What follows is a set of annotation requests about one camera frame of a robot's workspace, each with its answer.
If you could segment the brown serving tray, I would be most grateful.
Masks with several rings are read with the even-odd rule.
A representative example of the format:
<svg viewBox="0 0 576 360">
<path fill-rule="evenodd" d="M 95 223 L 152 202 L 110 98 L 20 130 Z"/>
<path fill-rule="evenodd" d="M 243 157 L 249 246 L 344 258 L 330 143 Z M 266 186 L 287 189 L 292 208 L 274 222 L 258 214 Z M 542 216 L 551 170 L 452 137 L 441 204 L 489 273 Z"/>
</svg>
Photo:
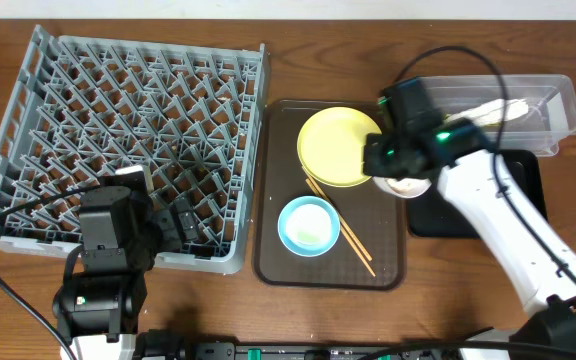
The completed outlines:
<svg viewBox="0 0 576 360">
<path fill-rule="evenodd" d="M 362 262 L 344 236 L 316 257 L 294 254 L 279 237 L 281 210 L 312 193 L 298 159 L 298 133 L 310 116 L 334 105 L 332 101 L 280 100 L 268 108 L 253 269 L 261 281 L 275 286 L 390 291 L 406 273 L 404 202 L 382 192 L 371 180 L 350 188 L 322 187 L 372 256 L 370 261 Z"/>
</svg>

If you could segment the grey plastic dish rack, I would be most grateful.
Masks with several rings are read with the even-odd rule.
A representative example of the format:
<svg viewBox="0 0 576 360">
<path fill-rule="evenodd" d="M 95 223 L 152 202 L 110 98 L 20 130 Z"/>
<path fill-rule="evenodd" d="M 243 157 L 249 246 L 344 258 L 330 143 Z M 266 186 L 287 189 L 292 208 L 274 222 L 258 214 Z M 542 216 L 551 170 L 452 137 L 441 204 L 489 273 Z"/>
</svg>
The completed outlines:
<svg viewBox="0 0 576 360">
<path fill-rule="evenodd" d="M 269 54 L 36 27 L 0 126 L 0 250 L 65 257 L 80 241 L 72 190 L 132 165 L 157 209 L 190 201 L 198 236 L 159 267 L 244 263 Z"/>
</svg>

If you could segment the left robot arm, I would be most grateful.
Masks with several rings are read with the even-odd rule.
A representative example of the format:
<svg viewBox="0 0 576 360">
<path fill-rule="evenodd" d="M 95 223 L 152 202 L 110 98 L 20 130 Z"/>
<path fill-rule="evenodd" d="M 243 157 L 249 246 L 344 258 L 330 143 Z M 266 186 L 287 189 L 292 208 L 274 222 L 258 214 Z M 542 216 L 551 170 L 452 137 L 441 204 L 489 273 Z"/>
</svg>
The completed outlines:
<svg viewBox="0 0 576 360">
<path fill-rule="evenodd" d="M 157 254 L 198 236 L 190 202 L 179 197 L 157 211 L 143 188 L 102 187 L 82 197 L 80 225 L 82 243 L 68 255 L 53 301 L 63 358 L 186 358 L 182 336 L 141 333 L 138 323 Z"/>
</svg>

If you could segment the black tray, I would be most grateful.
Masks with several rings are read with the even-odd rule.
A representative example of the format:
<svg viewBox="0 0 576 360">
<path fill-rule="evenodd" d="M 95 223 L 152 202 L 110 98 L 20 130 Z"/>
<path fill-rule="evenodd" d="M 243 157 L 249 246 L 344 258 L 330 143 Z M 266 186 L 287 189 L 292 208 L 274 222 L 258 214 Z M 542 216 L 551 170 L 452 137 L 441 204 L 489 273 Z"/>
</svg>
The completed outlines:
<svg viewBox="0 0 576 360">
<path fill-rule="evenodd" d="M 502 150 L 512 178 L 540 214 L 548 219 L 537 157 L 527 150 Z M 410 232 L 417 237 L 470 238 L 479 235 L 470 223 L 432 185 L 423 195 L 406 201 Z"/>
</svg>

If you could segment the wooden chopstick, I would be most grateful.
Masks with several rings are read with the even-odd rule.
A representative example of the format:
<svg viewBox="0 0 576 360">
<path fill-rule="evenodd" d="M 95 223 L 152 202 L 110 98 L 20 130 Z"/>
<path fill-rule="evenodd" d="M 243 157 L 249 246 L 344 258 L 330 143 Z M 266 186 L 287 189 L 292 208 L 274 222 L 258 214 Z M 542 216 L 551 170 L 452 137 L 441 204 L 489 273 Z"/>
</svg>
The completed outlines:
<svg viewBox="0 0 576 360">
<path fill-rule="evenodd" d="M 314 193 L 315 195 L 317 195 L 317 196 L 319 196 L 320 198 L 322 198 L 320 195 L 318 195 L 318 194 L 315 192 L 314 188 L 309 184 L 309 182 L 308 182 L 307 179 L 306 179 L 306 183 L 307 183 L 308 187 L 313 191 L 313 193 Z M 346 237 L 346 235 L 345 235 L 342 227 L 341 227 L 341 233 L 342 233 L 342 236 L 345 238 L 346 242 L 347 242 L 347 243 L 349 244 L 349 246 L 351 247 L 351 243 L 350 243 L 350 241 L 347 239 L 347 237 Z M 376 277 L 376 273 L 375 273 L 375 271 L 373 270 L 373 268 L 371 267 L 371 265 L 369 264 L 370 261 L 363 260 L 363 259 L 354 251 L 354 249 L 353 249 L 352 247 L 351 247 L 351 249 L 353 250 L 353 252 L 355 253 L 355 255 L 359 258 L 359 260 L 360 260 L 361 263 L 364 265 L 364 267 L 367 269 L 367 271 L 369 272 L 369 274 L 370 274 L 373 278 L 375 278 L 375 277 Z"/>
<path fill-rule="evenodd" d="M 346 222 L 345 218 L 342 216 L 342 214 L 339 212 L 339 210 L 336 208 L 336 206 L 334 205 L 333 201 L 325 194 L 325 192 L 323 191 L 323 189 L 321 188 L 321 186 L 317 183 L 317 181 L 315 180 L 315 178 L 306 170 L 305 167 L 302 168 L 303 172 L 306 174 L 307 176 L 307 180 L 309 182 L 309 184 L 314 188 L 315 192 L 320 195 L 324 200 L 326 200 L 327 202 L 329 202 L 333 208 L 337 211 L 337 214 L 339 216 L 340 219 L 340 223 L 341 223 L 341 227 L 347 237 L 347 239 L 350 241 L 351 243 L 351 247 L 354 249 L 354 251 L 363 259 L 366 261 L 372 261 L 373 257 L 371 256 L 371 254 L 368 252 L 368 250 L 366 249 L 366 247 L 363 245 L 363 243 L 359 240 L 359 238 L 357 237 L 357 235 L 354 233 L 354 231 L 351 229 L 351 227 L 349 226 L 349 224 Z"/>
</svg>

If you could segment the white bowl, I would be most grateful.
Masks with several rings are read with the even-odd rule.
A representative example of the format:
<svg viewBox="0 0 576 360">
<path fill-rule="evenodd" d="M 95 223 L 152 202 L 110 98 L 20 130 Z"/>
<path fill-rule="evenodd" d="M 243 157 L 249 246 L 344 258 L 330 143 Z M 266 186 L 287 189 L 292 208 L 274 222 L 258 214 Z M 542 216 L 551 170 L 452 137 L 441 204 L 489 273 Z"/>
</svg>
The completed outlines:
<svg viewBox="0 0 576 360">
<path fill-rule="evenodd" d="M 412 199 L 423 195 L 432 185 L 428 179 L 373 177 L 377 187 L 388 194 L 402 199 Z"/>
</svg>

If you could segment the white cup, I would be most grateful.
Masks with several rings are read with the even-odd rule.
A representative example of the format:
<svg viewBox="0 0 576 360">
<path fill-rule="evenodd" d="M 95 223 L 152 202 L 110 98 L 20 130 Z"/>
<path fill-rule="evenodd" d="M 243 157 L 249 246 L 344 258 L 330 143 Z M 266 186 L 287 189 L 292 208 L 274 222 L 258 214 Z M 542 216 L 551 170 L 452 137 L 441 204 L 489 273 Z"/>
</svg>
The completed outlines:
<svg viewBox="0 0 576 360">
<path fill-rule="evenodd" d="M 303 247 L 319 247 L 327 242 L 332 233 L 332 221 L 324 208 L 316 204 L 297 207 L 288 217 L 288 238 Z"/>
</svg>

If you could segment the clear plastic bin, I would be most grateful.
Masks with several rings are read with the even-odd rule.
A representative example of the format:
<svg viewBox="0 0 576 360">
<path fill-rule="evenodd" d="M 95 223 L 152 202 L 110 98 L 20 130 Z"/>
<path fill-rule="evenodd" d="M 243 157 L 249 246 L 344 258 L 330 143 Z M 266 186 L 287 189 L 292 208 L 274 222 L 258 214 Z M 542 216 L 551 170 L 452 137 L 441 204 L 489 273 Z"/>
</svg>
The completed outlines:
<svg viewBox="0 0 576 360">
<path fill-rule="evenodd" d="M 559 142 L 576 135 L 576 94 L 565 75 L 506 75 L 510 100 L 526 99 L 529 111 L 504 125 L 501 147 L 554 156 Z M 423 79 L 435 105 L 446 115 L 501 99 L 493 75 L 432 76 Z"/>
</svg>

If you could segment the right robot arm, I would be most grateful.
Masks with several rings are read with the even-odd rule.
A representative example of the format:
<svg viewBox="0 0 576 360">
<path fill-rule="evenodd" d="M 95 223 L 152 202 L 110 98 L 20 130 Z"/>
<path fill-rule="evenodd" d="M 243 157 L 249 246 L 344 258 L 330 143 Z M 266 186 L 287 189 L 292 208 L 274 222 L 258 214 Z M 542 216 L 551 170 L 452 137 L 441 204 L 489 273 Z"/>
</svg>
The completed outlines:
<svg viewBox="0 0 576 360">
<path fill-rule="evenodd" d="M 381 93 L 391 129 L 366 138 L 363 171 L 432 181 L 476 230 L 510 279 L 528 321 L 455 343 L 465 359 L 576 359 L 576 254 L 551 228 L 467 118 L 452 122 L 418 78 Z"/>
</svg>

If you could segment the yellow plate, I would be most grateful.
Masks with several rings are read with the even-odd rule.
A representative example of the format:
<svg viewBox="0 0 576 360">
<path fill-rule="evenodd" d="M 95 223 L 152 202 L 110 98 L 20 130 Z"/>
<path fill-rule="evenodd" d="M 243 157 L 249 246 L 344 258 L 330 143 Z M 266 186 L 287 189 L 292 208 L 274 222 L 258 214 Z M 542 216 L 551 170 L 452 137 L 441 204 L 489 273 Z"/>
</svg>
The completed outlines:
<svg viewBox="0 0 576 360">
<path fill-rule="evenodd" d="M 326 108 L 301 127 L 298 157 L 317 181 L 333 187 L 354 187 L 370 179 L 362 170 L 366 137 L 381 133 L 377 123 L 359 110 Z"/>
</svg>

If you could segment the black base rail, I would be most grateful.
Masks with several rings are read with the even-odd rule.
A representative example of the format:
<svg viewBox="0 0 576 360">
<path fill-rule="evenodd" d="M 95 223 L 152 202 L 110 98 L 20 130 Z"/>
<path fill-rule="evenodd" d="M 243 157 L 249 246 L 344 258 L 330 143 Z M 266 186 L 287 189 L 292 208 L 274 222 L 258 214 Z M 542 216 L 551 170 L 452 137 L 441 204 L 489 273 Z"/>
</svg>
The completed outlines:
<svg viewBox="0 0 576 360">
<path fill-rule="evenodd" d="M 245 343 L 221 335 L 184 335 L 173 330 L 148 330 L 137 336 L 131 359 L 180 360 L 352 360 L 376 353 L 380 359 L 461 359 L 453 348 L 424 348 L 387 353 L 389 344 L 360 343 Z"/>
</svg>

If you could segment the light blue bowl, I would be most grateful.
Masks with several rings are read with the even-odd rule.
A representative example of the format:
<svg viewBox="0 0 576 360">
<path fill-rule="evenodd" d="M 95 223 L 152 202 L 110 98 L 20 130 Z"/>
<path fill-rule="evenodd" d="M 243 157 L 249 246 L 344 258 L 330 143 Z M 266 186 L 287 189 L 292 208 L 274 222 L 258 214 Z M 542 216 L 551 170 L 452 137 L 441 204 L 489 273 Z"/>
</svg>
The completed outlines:
<svg viewBox="0 0 576 360">
<path fill-rule="evenodd" d="M 341 223 L 329 202 L 317 196 L 301 196 L 281 210 L 277 232 L 290 252 L 300 257 L 318 257 L 334 247 Z"/>
</svg>

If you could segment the upper wooden chopstick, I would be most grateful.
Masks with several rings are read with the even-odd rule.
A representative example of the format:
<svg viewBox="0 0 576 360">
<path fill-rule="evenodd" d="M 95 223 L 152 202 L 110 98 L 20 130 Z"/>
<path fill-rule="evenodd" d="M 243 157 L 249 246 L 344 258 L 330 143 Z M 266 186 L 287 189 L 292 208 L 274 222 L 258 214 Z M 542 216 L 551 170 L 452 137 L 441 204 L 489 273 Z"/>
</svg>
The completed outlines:
<svg viewBox="0 0 576 360">
<path fill-rule="evenodd" d="M 351 229 L 351 227 L 349 226 L 349 224 L 346 222 L 345 218 L 342 216 L 342 214 L 339 212 L 339 210 L 336 208 L 336 206 L 334 205 L 333 201 L 325 194 L 325 192 L 323 191 L 323 189 L 321 188 L 321 186 L 317 183 L 317 181 L 315 180 L 315 178 L 306 170 L 305 167 L 302 168 L 303 172 L 306 174 L 307 176 L 307 180 L 309 182 L 309 184 L 314 188 L 315 192 L 320 195 L 324 200 L 326 200 L 327 202 L 329 202 L 333 208 L 337 211 L 337 214 L 339 216 L 340 219 L 340 223 L 341 223 L 341 227 L 347 237 L 347 239 L 350 241 L 351 243 L 351 247 L 354 249 L 354 251 L 363 259 L 366 261 L 372 261 L 373 257 L 371 256 L 371 254 L 368 252 L 368 250 L 366 249 L 366 247 L 363 245 L 363 243 L 359 240 L 359 238 L 357 237 L 357 235 L 354 233 L 354 231 Z"/>
</svg>

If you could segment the lower wooden chopstick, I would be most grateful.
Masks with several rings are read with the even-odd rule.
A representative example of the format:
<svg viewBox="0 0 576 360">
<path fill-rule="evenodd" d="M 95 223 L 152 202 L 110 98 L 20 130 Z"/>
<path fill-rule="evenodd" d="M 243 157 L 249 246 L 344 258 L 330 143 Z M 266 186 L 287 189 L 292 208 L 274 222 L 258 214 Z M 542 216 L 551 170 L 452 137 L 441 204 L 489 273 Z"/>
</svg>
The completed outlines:
<svg viewBox="0 0 576 360">
<path fill-rule="evenodd" d="M 319 196 L 320 198 L 322 198 L 320 195 L 318 195 L 318 194 L 315 192 L 314 188 L 309 184 L 309 182 L 308 182 L 307 179 L 306 179 L 306 183 L 307 183 L 308 187 L 313 191 L 313 193 L 314 193 L 315 195 L 317 195 L 317 196 Z M 342 227 L 341 227 L 341 233 L 342 233 L 342 236 L 345 238 L 346 242 L 347 242 L 347 243 L 349 244 L 349 246 L 351 247 L 351 243 L 350 243 L 350 241 L 347 239 L 347 237 L 346 237 L 346 235 L 345 235 Z M 351 247 L 351 249 L 353 250 L 353 252 L 355 253 L 355 255 L 359 258 L 359 260 L 360 260 L 361 263 L 364 265 L 364 267 L 367 269 L 367 271 L 369 272 L 369 274 L 370 274 L 373 278 L 375 278 L 375 277 L 376 277 L 376 273 L 375 273 L 375 271 L 373 270 L 373 268 L 371 267 L 371 265 L 369 264 L 370 261 L 363 260 L 363 259 L 354 251 L 354 249 L 353 249 L 352 247 Z"/>
</svg>

